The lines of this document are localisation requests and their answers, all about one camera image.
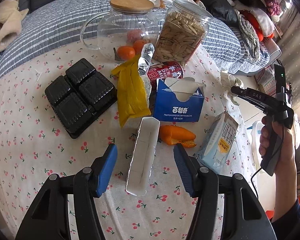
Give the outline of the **person right forearm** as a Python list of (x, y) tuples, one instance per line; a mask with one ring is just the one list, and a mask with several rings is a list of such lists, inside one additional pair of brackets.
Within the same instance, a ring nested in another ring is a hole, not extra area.
[(286, 239), (300, 220), (295, 162), (279, 162), (275, 170), (275, 177), (275, 207), (271, 225), (277, 239)]

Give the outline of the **person right hand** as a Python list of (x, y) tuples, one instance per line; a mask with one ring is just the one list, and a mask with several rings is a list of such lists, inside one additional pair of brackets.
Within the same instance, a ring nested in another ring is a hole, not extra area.
[(295, 132), (294, 128), (286, 128), (283, 124), (276, 122), (271, 123), (271, 128), (267, 127), (267, 121), (270, 117), (264, 116), (261, 120), (264, 125), (261, 129), (259, 153), (262, 156), (266, 155), (266, 151), (270, 149), (270, 144), (273, 143), (273, 150), (280, 154), (277, 166), (294, 163), (295, 156)]

